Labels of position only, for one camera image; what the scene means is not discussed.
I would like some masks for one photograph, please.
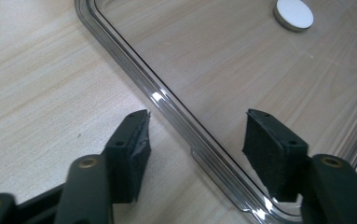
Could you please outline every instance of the table surface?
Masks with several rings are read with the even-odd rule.
[[[239,212],[189,145],[76,16],[73,1],[0,0],[0,192],[22,203],[100,153],[130,112],[152,112],[152,154],[138,203],[116,223],[238,223]]]

